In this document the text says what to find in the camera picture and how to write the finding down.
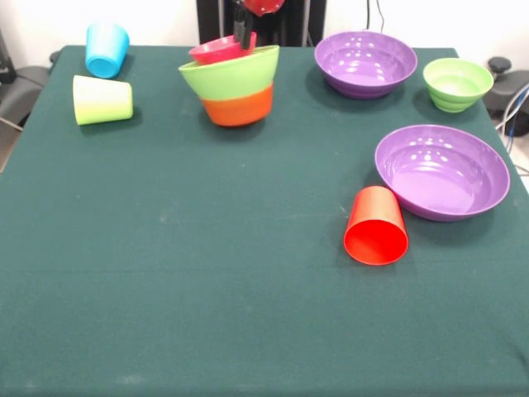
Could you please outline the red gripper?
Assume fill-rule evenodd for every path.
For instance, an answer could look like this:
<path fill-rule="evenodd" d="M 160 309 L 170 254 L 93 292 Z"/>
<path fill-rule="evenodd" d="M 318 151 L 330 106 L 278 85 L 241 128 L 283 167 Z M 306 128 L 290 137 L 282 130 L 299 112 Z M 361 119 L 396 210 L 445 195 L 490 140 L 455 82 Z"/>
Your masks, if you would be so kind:
<path fill-rule="evenodd" d="M 233 36 L 236 42 L 241 43 L 242 50 L 250 48 L 250 38 L 253 28 L 253 17 L 276 13 L 285 3 L 285 0 L 234 0 L 233 1 Z"/>

